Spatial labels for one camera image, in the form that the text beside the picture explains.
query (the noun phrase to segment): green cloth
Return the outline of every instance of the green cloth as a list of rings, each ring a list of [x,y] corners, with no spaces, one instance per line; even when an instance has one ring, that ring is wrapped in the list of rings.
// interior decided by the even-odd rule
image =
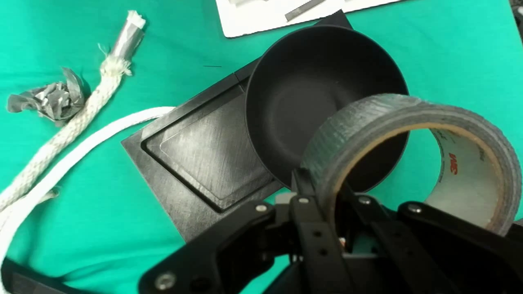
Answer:
[[[89,133],[144,107],[189,100],[300,27],[226,38],[215,0],[4,0],[2,104],[10,92],[61,79],[63,66],[95,86],[104,60],[99,43],[110,50],[131,7],[149,20],[135,74]],[[396,58],[414,96],[484,114],[522,156],[523,50],[509,0],[408,0],[352,12],[349,19]],[[0,187],[56,130],[35,112],[0,110]],[[69,172],[59,197],[40,205],[23,223],[10,257],[74,287],[130,294],[148,267],[184,244],[122,146],[136,130],[112,138]],[[399,194],[419,198],[430,190],[439,159],[437,146],[427,146],[426,140],[432,140],[426,131],[414,135],[408,149],[414,159],[403,159],[377,189],[386,203],[396,205]],[[270,278],[259,278],[251,292],[260,292]]]

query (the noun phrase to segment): metal bolt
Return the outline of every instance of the metal bolt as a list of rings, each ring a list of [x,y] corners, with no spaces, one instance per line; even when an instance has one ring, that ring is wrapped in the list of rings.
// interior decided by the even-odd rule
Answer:
[[[265,210],[267,210],[267,205],[265,205],[265,203],[259,203],[259,205],[257,205],[257,210],[259,210],[259,212],[265,212]]]
[[[409,203],[409,210],[414,213],[422,213],[422,207],[419,203]]]
[[[372,197],[368,197],[368,195],[362,195],[362,197],[359,198],[359,202],[362,202],[363,205],[370,205],[373,200],[372,200]]]
[[[172,288],[177,283],[177,274],[164,272],[158,277],[156,285],[159,290]]]

